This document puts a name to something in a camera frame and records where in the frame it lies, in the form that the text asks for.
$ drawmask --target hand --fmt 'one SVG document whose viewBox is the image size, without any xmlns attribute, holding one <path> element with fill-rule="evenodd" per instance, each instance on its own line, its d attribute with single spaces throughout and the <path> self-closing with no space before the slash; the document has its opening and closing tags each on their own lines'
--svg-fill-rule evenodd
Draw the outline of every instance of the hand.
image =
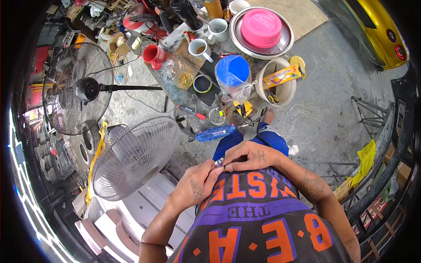
<svg viewBox="0 0 421 263">
<path fill-rule="evenodd" d="M 242 141 L 225 152 L 222 165 L 226 165 L 225 170 L 228 172 L 263 169 L 274 165 L 279 154 L 280 151 L 271 147 L 253 141 Z M 241 156 L 247 156 L 247 161 L 232 162 Z"/>
<path fill-rule="evenodd" d="M 215 162 L 211 159 L 190 167 L 177 184 L 176 189 L 168 196 L 167 204 L 175 213 L 181 213 L 192 205 L 201 203 L 208 197 L 223 167 L 212 169 Z"/>
</svg>

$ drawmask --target pink plastic basin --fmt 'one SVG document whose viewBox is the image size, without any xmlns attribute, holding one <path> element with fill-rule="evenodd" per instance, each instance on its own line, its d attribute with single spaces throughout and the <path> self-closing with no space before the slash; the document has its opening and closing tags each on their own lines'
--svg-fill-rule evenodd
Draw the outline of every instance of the pink plastic basin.
<svg viewBox="0 0 421 263">
<path fill-rule="evenodd" d="M 256 8 L 242 18 L 242 37 L 257 48 L 271 48 L 281 39 L 282 22 L 273 12 Z"/>
</svg>

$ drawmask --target fan grille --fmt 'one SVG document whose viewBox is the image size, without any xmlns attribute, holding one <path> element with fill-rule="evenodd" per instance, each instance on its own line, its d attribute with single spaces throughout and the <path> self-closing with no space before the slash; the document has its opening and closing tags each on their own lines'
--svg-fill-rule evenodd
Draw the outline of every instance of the fan grille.
<svg viewBox="0 0 421 263">
<path fill-rule="evenodd" d="M 107 69 L 111 67 L 107 54 L 91 43 L 72 45 L 54 59 L 44 81 L 43 106 L 48 121 L 56 130 L 78 135 L 98 123 L 108 107 L 111 92 L 101 91 L 98 97 L 84 104 L 74 96 L 73 86 L 83 77 L 112 85 L 113 70 Z"/>
<path fill-rule="evenodd" d="M 170 159 L 178 142 L 174 119 L 156 117 L 125 129 L 95 161 L 93 191 L 108 201 L 130 196 Z"/>
</svg>

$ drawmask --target red marker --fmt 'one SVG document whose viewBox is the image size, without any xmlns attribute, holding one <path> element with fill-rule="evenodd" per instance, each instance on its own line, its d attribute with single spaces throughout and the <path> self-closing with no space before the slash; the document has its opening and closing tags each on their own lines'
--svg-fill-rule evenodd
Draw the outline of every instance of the red marker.
<svg viewBox="0 0 421 263">
<path fill-rule="evenodd" d="M 182 109 L 182 110 L 184 110 L 184 111 L 186 111 L 188 113 L 191 113 L 193 115 L 196 115 L 196 117 L 199 118 L 199 119 L 202 119 L 202 120 L 206 119 L 206 117 L 204 115 L 201 115 L 200 113 L 197 113 L 194 110 L 189 109 L 187 107 L 184 107 L 184 106 L 179 105 L 179 109 Z"/>
</svg>

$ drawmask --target bare foot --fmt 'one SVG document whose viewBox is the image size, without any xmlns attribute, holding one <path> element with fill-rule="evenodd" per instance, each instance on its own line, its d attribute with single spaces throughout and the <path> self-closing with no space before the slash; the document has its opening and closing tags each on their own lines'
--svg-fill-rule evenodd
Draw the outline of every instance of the bare foot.
<svg viewBox="0 0 421 263">
<path fill-rule="evenodd" d="M 273 111 L 273 108 L 268 107 L 263 121 L 266 122 L 267 124 L 270 124 L 273 121 L 274 117 L 275 117 L 275 112 Z"/>
</svg>

